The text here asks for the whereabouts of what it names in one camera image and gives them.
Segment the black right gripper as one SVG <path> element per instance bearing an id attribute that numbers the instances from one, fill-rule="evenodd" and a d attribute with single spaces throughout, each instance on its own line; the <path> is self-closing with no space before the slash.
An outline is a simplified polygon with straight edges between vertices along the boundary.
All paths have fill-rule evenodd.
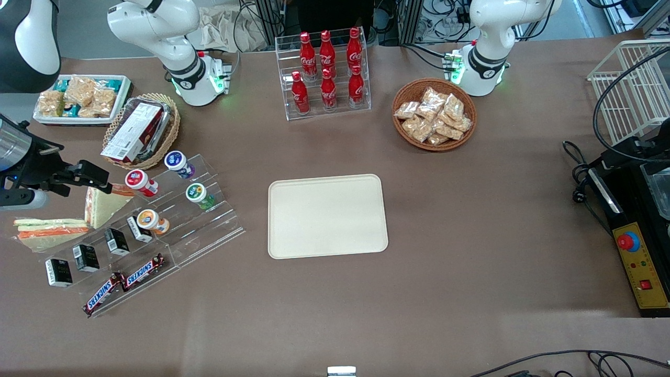
<path id="1" fill-rule="evenodd" d="M 97 190 L 112 190 L 109 172 L 89 161 L 75 166 L 62 160 L 64 146 L 33 136 L 26 155 L 9 169 L 12 187 L 24 187 L 69 196 L 70 185 L 88 186 Z"/>

